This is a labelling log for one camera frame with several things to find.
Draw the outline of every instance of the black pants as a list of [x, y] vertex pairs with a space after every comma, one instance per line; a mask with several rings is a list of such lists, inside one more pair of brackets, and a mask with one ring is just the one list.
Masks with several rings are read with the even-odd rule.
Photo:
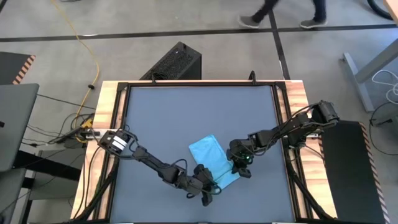
[[[315, 15], [313, 17], [314, 21], [323, 22], [326, 20], [326, 2], [325, 0], [312, 0], [315, 6]], [[268, 12], [274, 8], [274, 6], [279, 2], [279, 0], [265, 0], [264, 5], [258, 10], [251, 19], [254, 22], [261, 22]]]

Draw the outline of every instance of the floor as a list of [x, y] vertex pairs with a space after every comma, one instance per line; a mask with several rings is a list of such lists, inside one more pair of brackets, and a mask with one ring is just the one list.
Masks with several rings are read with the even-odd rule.
[[[137, 80], [166, 51], [182, 41], [202, 53], [203, 79], [247, 79], [254, 70], [259, 79], [281, 80], [288, 72], [291, 79], [304, 81], [310, 103], [332, 101], [342, 119], [368, 125], [370, 114], [363, 110], [340, 59], [344, 52], [349, 52], [360, 68], [398, 37], [398, 29], [383, 26], [393, 22], [375, 15], [365, 0], [327, 1], [328, 28], [310, 32], [301, 32], [297, 27], [301, 20], [312, 17], [311, 1], [281, 1], [274, 9], [274, 17], [277, 28], [284, 29], [277, 34], [272, 32], [275, 29], [271, 29], [268, 17], [260, 32], [234, 31], [238, 29], [236, 16], [253, 13], [262, 0], [57, 0], [57, 3], [80, 35], [127, 34], [85, 40], [101, 69], [96, 91], [86, 102], [91, 107], [96, 106], [103, 80]], [[57, 40], [73, 33], [49, 0], [8, 0], [0, 13], [0, 30], [0, 51], [36, 55], [22, 83], [38, 83], [40, 94], [80, 103], [94, 78], [95, 65], [77, 41]], [[213, 32], [201, 34], [198, 30]], [[172, 31], [192, 32], [177, 35], [169, 33]], [[278, 36], [279, 50], [274, 41]], [[23, 37], [44, 38], [27, 41]], [[387, 68], [397, 73], [398, 61]], [[58, 131], [65, 117], [76, 109], [38, 97], [30, 124]], [[372, 134], [378, 148], [398, 153], [397, 133], [388, 124], [373, 128]], [[47, 139], [29, 131], [26, 137]], [[373, 151], [391, 222], [398, 223], [398, 157]], [[29, 222], [61, 222], [68, 219], [70, 211], [67, 199], [36, 201]], [[18, 214], [14, 216], [13, 223], [17, 223]]]

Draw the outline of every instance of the sneaker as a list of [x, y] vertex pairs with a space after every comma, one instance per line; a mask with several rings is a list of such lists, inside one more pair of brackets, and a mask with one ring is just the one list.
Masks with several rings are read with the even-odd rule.
[[321, 27], [326, 25], [328, 22], [327, 21], [323, 21], [323, 22], [316, 22], [313, 19], [311, 20], [307, 20], [307, 21], [303, 21], [300, 23], [300, 27], [303, 27], [304, 29], [312, 29], [315, 27]]
[[252, 29], [258, 29], [260, 27], [260, 23], [254, 22], [251, 19], [251, 16], [239, 16], [238, 23], [243, 27], [252, 28]]

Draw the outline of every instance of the white cable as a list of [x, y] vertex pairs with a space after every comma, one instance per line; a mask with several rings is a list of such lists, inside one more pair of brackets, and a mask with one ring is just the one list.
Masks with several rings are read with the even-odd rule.
[[[391, 84], [391, 83], [385, 83], [385, 82], [375, 81], [374, 78], [375, 78], [378, 74], [380, 74], [381, 72], [387, 72], [387, 73], [393, 75], [393, 76], [396, 78], [397, 83], [396, 83], [396, 84]], [[372, 77], [372, 82], [378, 83], [378, 84], [382, 84], [382, 85], [389, 85], [389, 86], [392, 86], [392, 88], [391, 88], [389, 91], [387, 91], [387, 93], [386, 93], [386, 98], [387, 98], [388, 101], [390, 101], [390, 103], [393, 103], [393, 104], [395, 104], [395, 105], [398, 105], [398, 102], [395, 102], [394, 100], [391, 100], [391, 99], [389, 98], [389, 93], [390, 93], [390, 92], [392, 92], [395, 96], [398, 96], [398, 76], [397, 76], [396, 74], [394, 74], [394, 73], [392, 73], [392, 72], [390, 72], [390, 71], [388, 71], [388, 70], [380, 70], [380, 71], [376, 72], [376, 74], [373, 75], [373, 77]]]

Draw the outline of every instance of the blue cloth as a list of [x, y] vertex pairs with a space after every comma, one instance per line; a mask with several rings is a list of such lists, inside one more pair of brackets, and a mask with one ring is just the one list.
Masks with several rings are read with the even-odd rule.
[[221, 189], [239, 178], [239, 174], [232, 174], [232, 161], [226, 159], [226, 154], [218, 144], [214, 135], [209, 135], [189, 146], [197, 164], [203, 164], [211, 171], [213, 179]]

